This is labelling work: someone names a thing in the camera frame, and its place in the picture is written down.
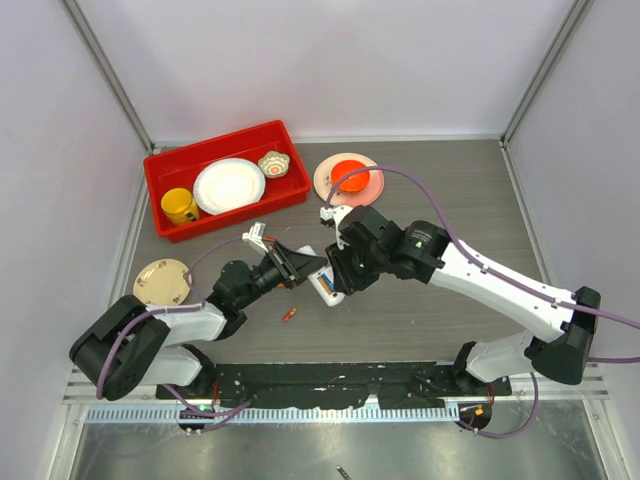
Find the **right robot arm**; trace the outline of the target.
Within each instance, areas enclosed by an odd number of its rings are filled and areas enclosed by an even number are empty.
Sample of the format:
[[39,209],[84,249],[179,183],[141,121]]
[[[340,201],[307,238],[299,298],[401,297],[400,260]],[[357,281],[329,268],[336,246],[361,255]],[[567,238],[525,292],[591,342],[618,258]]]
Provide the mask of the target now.
[[435,224],[418,220],[400,228],[371,206],[323,207],[320,221],[336,232],[325,252],[338,292],[352,295],[389,274],[457,292],[523,327],[519,334],[461,347],[450,373],[460,393],[472,395],[523,373],[581,383],[597,328],[597,291],[540,283],[454,241]]

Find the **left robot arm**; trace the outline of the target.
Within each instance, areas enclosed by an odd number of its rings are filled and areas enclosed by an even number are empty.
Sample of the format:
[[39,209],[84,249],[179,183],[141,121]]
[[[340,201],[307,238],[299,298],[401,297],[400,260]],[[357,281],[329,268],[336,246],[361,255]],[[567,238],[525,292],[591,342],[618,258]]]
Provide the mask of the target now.
[[146,305],[125,295],[72,344],[69,359],[99,399],[120,400],[139,386],[155,387],[159,398],[209,396],[216,367],[195,342],[231,337],[246,322],[249,305],[279,285],[299,286],[327,264],[310,250],[274,242],[253,267],[240,260],[226,263],[199,303]]

